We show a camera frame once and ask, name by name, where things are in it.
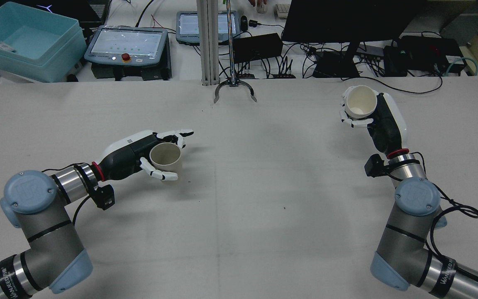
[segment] human hand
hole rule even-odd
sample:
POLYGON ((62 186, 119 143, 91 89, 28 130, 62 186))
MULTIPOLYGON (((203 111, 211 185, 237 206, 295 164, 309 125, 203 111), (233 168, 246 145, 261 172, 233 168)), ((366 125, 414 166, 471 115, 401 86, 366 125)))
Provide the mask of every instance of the human hand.
MULTIPOLYGON (((248 1, 250 1, 250 4, 252 4, 252 6, 256 7, 256 0, 248 0, 248 1)), ((267 4, 267 0, 258 0, 258 5, 260 5, 261 2, 263 2, 263 4, 267 4)))

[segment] red emergency stop button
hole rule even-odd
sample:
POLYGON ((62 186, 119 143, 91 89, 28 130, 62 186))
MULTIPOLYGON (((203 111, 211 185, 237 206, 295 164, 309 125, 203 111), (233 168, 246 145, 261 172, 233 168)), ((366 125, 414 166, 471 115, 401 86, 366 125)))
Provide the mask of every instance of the red emergency stop button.
POLYGON ((130 61, 129 53, 122 53, 121 54, 121 59, 123 59, 123 61, 125 61, 125 62, 130 61))

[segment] blue joint cap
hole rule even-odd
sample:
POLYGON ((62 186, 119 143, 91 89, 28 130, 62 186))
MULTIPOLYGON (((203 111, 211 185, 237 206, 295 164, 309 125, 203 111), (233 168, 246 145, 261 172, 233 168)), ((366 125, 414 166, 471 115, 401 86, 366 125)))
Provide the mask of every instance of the blue joint cap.
POLYGON ((407 214, 425 216, 440 206, 440 192, 425 178, 408 178, 396 188, 396 204, 407 214))
POLYGON ((16 214, 14 213, 14 211, 12 211, 11 206, 8 204, 5 198, 2 198, 0 200, 0 206, 5 213, 5 216, 7 216, 8 221, 10 221, 11 225, 15 228, 20 228, 20 223, 19 221, 17 221, 16 214))
POLYGON ((377 252, 374 253, 370 272, 380 282, 400 291, 406 291, 410 286, 377 252))
POLYGON ((12 211, 34 214, 45 210, 53 202, 57 190, 55 182, 47 174, 26 170, 7 181, 4 199, 12 211))
POLYGON ((90 276, 93 271, 93 265, 88 252, 82 250, 80 254, 62 271, 62 273, 49 286, 54 294, 60 294, 63 291, 78 284, 90 276))
POLYGON ((440 219, 438 219, 438 222, 436 223, 434 228, 442 228, 442 227, 445 227, 446 225, 447 225, 447 219, 446 219, 446 216, 444 215, 440 217, 440 219))

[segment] teal cable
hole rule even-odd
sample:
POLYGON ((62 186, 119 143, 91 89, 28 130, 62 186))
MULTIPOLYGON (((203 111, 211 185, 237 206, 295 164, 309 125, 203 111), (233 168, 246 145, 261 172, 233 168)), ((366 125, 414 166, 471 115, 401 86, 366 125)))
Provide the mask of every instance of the teal cable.
POLYGON ((474 60, 474 59, 471 59, 469 57, 461 57, 461 58, 457 58, 455 59, 455 61, 451 62, 451 64, 448 66, 446 72, 444 73, 444 76, 447 76, 447 74, 449 74, 449 71, 451 70, 451 67, 453 67, 453 64, 455 64, 457 61, 460 61, 460 60, 469 60, 473 63, 475 63, 475 76, 478 74, 478 63, 474 60))

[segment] black monitor stand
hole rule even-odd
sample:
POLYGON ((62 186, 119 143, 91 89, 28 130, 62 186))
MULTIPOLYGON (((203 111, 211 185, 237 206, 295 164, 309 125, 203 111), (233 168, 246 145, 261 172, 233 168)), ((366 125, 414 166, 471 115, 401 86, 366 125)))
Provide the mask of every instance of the black monitor stand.
POLYGON ((346 53, 323 51, 317 53, 317 66, 313 72, 315 78, 355 78, 359 76, 353 56, 356 55, 360 42, 353 41, 346 53))

